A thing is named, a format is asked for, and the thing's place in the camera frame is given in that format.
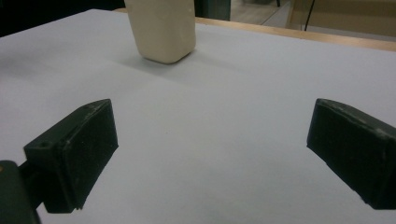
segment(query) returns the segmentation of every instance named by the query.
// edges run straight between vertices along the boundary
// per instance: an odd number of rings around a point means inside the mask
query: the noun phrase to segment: tabletop
[[[395,126],[396,53],[196,25],[179,63],[141,58],[124,13],[0,38],[0,158],[110,98],[119,145],[81,211],[45,223],[393,223],[306,147],[317,98]]]

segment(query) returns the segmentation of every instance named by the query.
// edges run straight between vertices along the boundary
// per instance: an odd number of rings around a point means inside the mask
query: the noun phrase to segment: beige container
[[[195,48],[193,0],[124,0],[139,53],[175,63]]]

